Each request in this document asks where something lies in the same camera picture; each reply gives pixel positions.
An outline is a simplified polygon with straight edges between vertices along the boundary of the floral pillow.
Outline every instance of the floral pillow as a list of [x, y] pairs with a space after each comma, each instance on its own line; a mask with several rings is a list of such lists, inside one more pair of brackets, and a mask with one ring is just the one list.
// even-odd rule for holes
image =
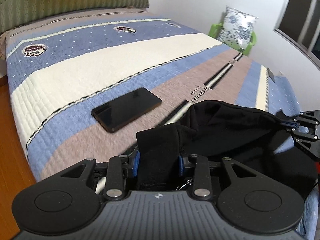
[[218, 40], [243, 52], [250, 42], [253, 25], [257, 19], [255, 16], [227, 6], [227, 15], [224, 18]]

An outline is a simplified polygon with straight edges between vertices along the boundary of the striped bedspread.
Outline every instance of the striped bedspread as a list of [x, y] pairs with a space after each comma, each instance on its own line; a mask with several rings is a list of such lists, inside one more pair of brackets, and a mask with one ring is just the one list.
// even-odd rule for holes
[[[86, 157], [108, 161], [135, 143], [137, 131], [175, 122], [201, 100], [273, 114], [300, 110], [286, 78], [274, 83], [267, 68], [221, 42], [139, 9], [76, 12], [19, 27], [7, 34], [6, 59], [17, 131], [38, 181]], [[139, 87], [162, 104], [112, 134], [91, 116]], [[288, 140], [279, 151], [290, 147]]]

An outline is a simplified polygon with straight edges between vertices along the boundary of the white stripe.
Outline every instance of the white stripe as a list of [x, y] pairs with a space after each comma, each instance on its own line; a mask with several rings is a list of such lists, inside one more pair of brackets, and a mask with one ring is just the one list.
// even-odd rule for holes
[[[238, 60], [242, 56], [242, 53], [240, 53], [234, 60]], [[207, 87], [210, 88], [219, 78], [230, 68], [232, 67], [231, 64], [228, 64], [218, 76], [216, 76], [211, 82], [207, 84]], [[192, 106], [193, 104], [191, 102], [188, 102], [185, 106], [183, 106], [168, 122], [165, 124], [169, 123], [174, 123], [177, 122], [184, 114], [185, 112], [188, 111], [189, 107]]]
[[242, 56], [242, 53], [240, 53], [238, 56], [236, 56], [235, 60], [237, 61]]
[[217, 82], [221, 76], [229, 69], [231, 68], [233, 65], [228, 64], [214, 79], [212, 79], [208, 84], [207, 87], [211, 87], [215, 82]]
[[150, 22], [150, 21], [172, 21], [172, 20], [171, 19], [141, 19], [141, 20], [127, 20], [127, 21], [98, 23], [98, 24], [91, 24], [91, 25], [85, 25], [85, 26], [80, 26], [80, 27], [74, 27], [74, 28], [70, 28], [70, 29], [63, 30], [63, 31], [60, 31], [60, 32], [56, 32], [56, 33], [51, 33], [51, 34], [44, 35], [44, 36], [22, 40], [22, 41], [19, 42], [19, 44], [16, 47], [14, 47], [14, 49], [12, 49], [7, 54], [7, 59], [12, 55], [12, 53], [14, 53], [25, 42], [38, 41], [38, 40], [46, 39], [46, 38], [53, 37], [53, 36], [56, 36], [56, 35], [59, 35], [59, 34], [68, 33], [68, 32], [72, 32], [72, 31], [80, 30], [80, 29], [84, 29], [84, 28], [89, 28], [89, 27], [97, 27], [97, 26], [112, 25], [112, 24], [122, 24], [122, 23], [133, 23], [133, 22]]
[[267, 111], [267, 102], [268, 102], [268, 69], [261, 65], [260, 77], [259, 77], [259, 85], [256, 97], [256, 105], [255, 108]]
[[100, 179], [97, 183], [97, 187], [96, 187], [96, 194], [99, 194], [105, 187], [106, 185], [106, 177], [103, 177], [102, 179]]
[[11, 95], [22, 145], [58, 109], [141, 71], [220, 44], [203, 33], [176, 35], [92, 51], [33, 72]]
[[[194, 54], [196, 54], [196, 53], [198, 53], [198, 52], [194, 52], [194, 53], [192, 53], [192, 54], [189, 54], [189, 55], [180, 57], [180, 58], [178, 58], [178, 59], [182, 59], [182, 58], [185, 58], [185, 57], [194, 55]], [[31, 140], [33, 140], [33, 138], [39, 133], [39, 131], [44, 127], [44, 125], [45, 125], [52, 117], [54, 117], [55, 115], [61, 113], [62, 111], [66, 110], [67, 108], [69, 108], [69, 107], [71, 107], [71, 106], [74, 106], [74, 105], [76, 105], [76, 104], [78, 104], [78, 103], [81, 103], [81, 102], [83, 102], [83, 101], [85, 101], [85, 100], [87, 100], [87, 99], [89, 99], [89, 98], [92, 98], [92, 97], [94, 97], [94, 96], [96, 96], [96, 95], [98, 95], [98, 94], [100, 94], [100, 93], [103, 93], [103, 92], [105, 92], [105, 91], [107, 91], [107, 90], [109, 90], [109, 89], [111, 89], [111, 88], [113, 88], [113, 87], [116, 87], [117, 85], [119, 85], [119, 84], [121, 84], [121, 83], [123, 83], [123, 82], [126, 82], [127, 80], [129, 80], [129, 79], [131, 79], [131, 78], [133, 78], [133, 77], [135, 77], [135, 76], [137, 76], [137, 75], [139, 75], [139, 74], [142, 74], [142, 73], [144, 73], [144, 72], [146, 72], [146, 71], [148, 71], [148, 70], [150, 70], [150, 69], [159, 67], [159, 66], [161, 66], [161, 65], [168, 64], [168, 63], [173, 62], [173, 61], [175, 61], [175, 60], [177, 60], [177, 59], [173, 59], [173, 60], [164, 62], [164, 63], [159, 64], [159, 65], [156, 65], [156, 66], [152, 66], [151, 68], [145, 69], [145, 70], [143, 70], [143, 71], [141, 71], [141, 72], [138, 72], [138, 73], [136, 73], [136, 74], [134, 74], [134, 75], [132, 75], [132, 76], [130, 76], [130, 77], [124, 78], [123, 80], [121, 80], [121, 81], [113, 84], [111, 87], [104, 88], [104, 89], [102, 89], [102, 90], [100, 90], [100, 91], [97, 91], [97, 92], [95, 92], [95, 93], [92, 93], [91, 95], [89, 95], [89, 96], [86, 97], [86, 98], [80, 98], [79, 100], [77, 100], [77, 101], [75, 101], [75, 102], [73, 102], [73, 103], [71, 103], [71, 104], [65, 105], [64, 107], [60, 108], [60, 110], [52, 113], [52, 114], [47, 118], [47, 120], [44, 121], [44, 122], [39, 126], [39, 128], [37, 129], [37, 131], [36, 131], [36, 132], [30, 137], [30, 139], [28, 140], [28, 142], [27, 142], [27, 148], [28, 148], [28, 145], [30, 144]]]
[[186, 111], [188, 111], [189, 107], [192, 106], [192, 103], [188, 102], [185, 104], [185, 106], [183, 106], [168, 122], [166, 122], [165, 124], [169, 124], [169, 123], [173, 123], [173, 122], [177, 122], [177, 120], [179, 120]]

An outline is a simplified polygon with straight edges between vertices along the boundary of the metal rod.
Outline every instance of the metal rod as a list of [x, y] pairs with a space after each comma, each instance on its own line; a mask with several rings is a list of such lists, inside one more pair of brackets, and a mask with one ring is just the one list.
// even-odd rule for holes
[[283, 6], [281, 8], [281, 12], [280, 12], [279, 18], [278, 18], [278, 20], [276, 22], [275, 30], [280, 27], [280, 24], [281, 24], [281, 22], [283, 20], [285, 11], [287, 10], [288, 4], [289, 4], [289, 0], [284, 0], [284, 4], [283, 4]]
[[312, 51], [313, 47], [315, 46], [315, 44], [317, 42], [317, 39], [319, 37], [319, 34], [320, 34], [320, 19], [319, 19], [318, 26], [317, 26], [316, 31], [315, 31], [315, 35], [313, 35], [312, 41], [310, 43], [310, 46], [309, 46], [309, 49], [308, 49], [308, 53], [310, 53]]
[[300, 32], [300, 35], [298, 37], [298, 43], [299, 44], [302, 44], [303, 42], [303, 39], [304, 37], [306, 36], [307, 34], [307, 31], [308, 31], [308, 28], [310, 26], [310, 23], [311, 23], [311, 19], [313, 17], [313, 13], [315, 12], [315, 9], [316, 9], [316, 5], [317, 5], [317, 1], [318, 0], [311, 0], [311, 3], [310, 3], [310, 7], [309, 7], [309, 11], [308, 11], [308, 14], [307, 14], [307, 17], [306, 17], [306, 20], [304, 22], [304, 25], [301, 29], [301, 32]]

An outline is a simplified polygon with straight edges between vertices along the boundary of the black smartphone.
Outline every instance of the black smartphone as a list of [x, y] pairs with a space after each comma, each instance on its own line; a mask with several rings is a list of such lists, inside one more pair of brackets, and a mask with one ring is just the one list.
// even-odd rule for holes
[[162, 103], [145, 88], [138, 88], [92, 109], [92, 116], [108, 132], [115, 132]]

